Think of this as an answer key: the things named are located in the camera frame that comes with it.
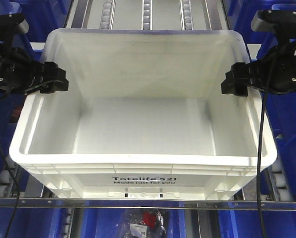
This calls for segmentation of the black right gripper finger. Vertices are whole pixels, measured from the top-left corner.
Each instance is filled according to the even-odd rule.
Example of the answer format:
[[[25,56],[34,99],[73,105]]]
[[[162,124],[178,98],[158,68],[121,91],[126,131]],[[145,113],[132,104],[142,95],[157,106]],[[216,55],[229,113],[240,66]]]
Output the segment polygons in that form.
[[[244,62],[233,64],[230,71],[225,74],[225,85],[236,86],[248,80],[247,66]]]
[[[239,84],[221,84],[221,91],[222,94],[225,95],[234,95],[237,97],[247,97],[248,96],[248,90],[247,87],[244,85]]]

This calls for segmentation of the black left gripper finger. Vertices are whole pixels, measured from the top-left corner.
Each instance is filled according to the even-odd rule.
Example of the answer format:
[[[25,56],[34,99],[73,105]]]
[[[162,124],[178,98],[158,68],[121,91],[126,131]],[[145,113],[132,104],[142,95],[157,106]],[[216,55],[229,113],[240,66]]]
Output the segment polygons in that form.
[[[69,89],[69,82],[67,80],[65,81],[59,81],[59,80],[51,80],[46,83],[44,83],[41,88],[40,92],[42,94],[52,94],[54,92],[65,92]]]
[[[55,62],[44,62],[43,79],[46,81],[55,81],[58,83],[68,84],[66,79],[66,71],[58,67]]]

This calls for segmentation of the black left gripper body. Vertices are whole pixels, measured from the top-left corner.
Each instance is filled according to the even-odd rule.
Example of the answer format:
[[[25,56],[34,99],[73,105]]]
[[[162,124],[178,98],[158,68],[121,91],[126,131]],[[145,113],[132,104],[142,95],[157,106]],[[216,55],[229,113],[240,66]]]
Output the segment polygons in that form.
[[[33,60],[25,50],[0,43],[0,92],[28,95],[45,87],[43,65]]]

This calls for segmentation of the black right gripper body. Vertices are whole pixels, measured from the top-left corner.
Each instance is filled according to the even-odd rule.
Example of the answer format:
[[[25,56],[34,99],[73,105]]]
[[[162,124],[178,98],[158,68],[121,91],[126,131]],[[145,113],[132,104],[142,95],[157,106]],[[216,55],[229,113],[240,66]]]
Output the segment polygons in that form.
[[[248,88],[271,94],[296,92],[296,41],[272,47],[250,64]]]

